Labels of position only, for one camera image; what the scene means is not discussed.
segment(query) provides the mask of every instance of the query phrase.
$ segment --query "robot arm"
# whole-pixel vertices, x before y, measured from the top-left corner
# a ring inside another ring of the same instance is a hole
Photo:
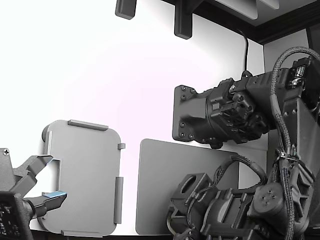
[[[311,56],[290,69],[280,68],[286,57],[301,52]],[[260,185],[219,190],[205,174],[182,197],[178,192],[196,174],[186,176],[169,207],[169,229],[176,239],[291,240],[313,224],[310,208],[320,170],[318,58],[310,49],[291,48],[272,72],[252,76],[245,71],[241,80],[223,80],[203,93],[184,85],[175,88],[172,137],[177,141],[220,149],[227,141],[246,143],[270,130],[279,135],[268,180],[253,169]]]
[[[62,191],[24,198],[36,185],[37,174],[54,158],[35,155],[20,167],[12,168],[9,150],[0,148],[0,153],[0,239],[33,240],[30,221],[60,208],[67,198]]]

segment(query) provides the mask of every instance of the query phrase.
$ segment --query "gray plastic case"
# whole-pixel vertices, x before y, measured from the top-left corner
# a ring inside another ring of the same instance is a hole
[[[120,152],[125,148],[108,126],[57,120],[42,133],[44,153],[59,160],[58,189],[67,198],[38,218],[47,231],[101,238],[121,224],[123,178]]]
[[[170,235],[166,216],[170,198],[187,174],[216,169],[230,151],[144,139],[140,145],[135,229],[139,235]],[[239,164],[232,164],[218,184],[220,189],[238,189]]]

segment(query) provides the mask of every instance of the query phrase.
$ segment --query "white backdrop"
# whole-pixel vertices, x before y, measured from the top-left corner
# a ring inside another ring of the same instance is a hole
[[[245,41],[196,15],[193,37],[176,37],[174,6],[160,0],[138,0],[132,20],[115,16],[115,7],[116,0],[0,1],[0,147],[10,149],[15,168],[43,153],[41,133],[55,120],[116,130],[126,149],[122,224],[113,234],[135,235],[141,140],[173,142],[176,86],[199,93],[226,78],[240,79]],[[264,72],[263,46],[252,41],[248,70]],[[266,136],[224,149],[266,168]],[[55,191],[54,164],[37,179],[27,197]],[[241,166],[241,188],[256,179]],[[36,220],[31,228],[41,229]]]

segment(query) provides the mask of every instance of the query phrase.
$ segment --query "shelf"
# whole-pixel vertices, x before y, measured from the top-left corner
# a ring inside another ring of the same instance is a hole
[[[261,45],[320,23],[318,0],[161,0],[175,6],[174,34],[192,37],[192,14]],[[132,19],[137,0],[117,0],[115,14]]]

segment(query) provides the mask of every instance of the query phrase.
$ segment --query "wire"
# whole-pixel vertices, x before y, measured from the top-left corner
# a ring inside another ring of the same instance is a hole
[[[289,135],[285,120],[280,110],[279,101],[276,93],[276,84],[278,79],[278,73],[280,71],[280,68],[283,62],[289,56],[296,53],[308,54],[313,56],[316,59],[320,59],[320,55],[314,50],[307,47],[298,46],[298,47],[289,48],[288,50],[283,52],[274,64],[274,67],[271,73],[272,80],[271,80],[271,88],[270,88],[271,110],[272,110],[272,115],[276,122],[281,148],[285,148],[288,154],[291,154],[291,140],[290,140],[290,135]],[[277,162],[276,165],[274,165],[274,169],[273,169],[274,181],[277,180],[276,174],[279,169],[278,164],[279,163]],[[285,240],[292,240],[294,237],[295,206],[293,202],[291,187],[289,184],[290,176],[289,176],[288,168],[284,167],[280,170],[280,177],[281,177],[282,187],[284,190],[287,215],[289,217],[289,223],[288,223],[288,228],[285,235]]]
[[[239,29],[237,31],[244,37],[245,40],[245,53],[244,53],[244,71],[247,71],[248,67],[248,50],[249,50],[249,41],[247,36]]]
[[[240,163],[247,165],[249,168],[251,168],[259,176],[260,182],[258,184],[256,184],[255,186],[252,186],[252,188],[257,187],[259,185],[265,185],[267,183],[267,181],[268,181],[267,175],[266,175],[265,171],[258,164],[256,164],[254,161],[250,161],[245,156],[241,156],[238,154],[231,155],[230,158],[227,159],[226,161],[224,161],[224,163],[222,163],[215,171],[213,179],[212,179],[212,185],[201,189],[198,193],[196,193],[194,195],[194,197],[188,207],[188,210],[186,212],[186,220],[187,220],[187,224],[190,228],[192,228],[191,219],[190,219],[190,212],[191,212],[191,209],[192,209],[194,203],[196,202],[196,200],[199,200],[199,198],[202,197],[201,194],[204,194],[207,191],[209,191],[210,189],[213,189],[214,187],[216,187],[216,185],[220,182],[221,178],[224,176],[228,167],[235,162],[240,162]]]
[[[316,59],[320,58],[320,55],[315,52],[314,50],[307,48],[307,47],[302,47],[302,46],[297,46],[297,47],[292,47],[289,48],[287,51],[281,54],[281,56],[277,59],[277,61],[274,64],[273,70],[272,70],[272,80],[271,80],[271,90],[270,90],[270,101],[271,101],[271,109],[272,109],[272,114],[273,117],[277,123],[277,127],[280,128],[280,131],[283,134],[283,138],[285,141],[285,147],[286,150],[291,149],[291,141],[290,141],[290,136],[289,132],[286,126],[286,123],[284,121],[284,118],[282,116],[282,113],[280,111],[280,106],[276,94],[276,84],[277,84],[277,79],[278,79],[278,73],[280,71],[280,68],[283,64],[283,62],[291,55],[296,54],[296,53],[302,53],[302,54],[309,54]]]
[[[168,214],[167,214],[167,217],[166,217],[166,226],[167,228],[169,229],[170,233],[175,236],[177,233],[176,231],[172,228],[171,226],[171,216],[172,216],[172,211],[169,211]]]
[[[289,185],[289,170],[284,167],[280,171],[281,181],[284,190],[284,197],[286,203],[287,214],[289,217],[288,229],[285,234],[285,240],[292,240],[294,237],[294,227],[295,227],[295,205],[292,198],[291,187]]]

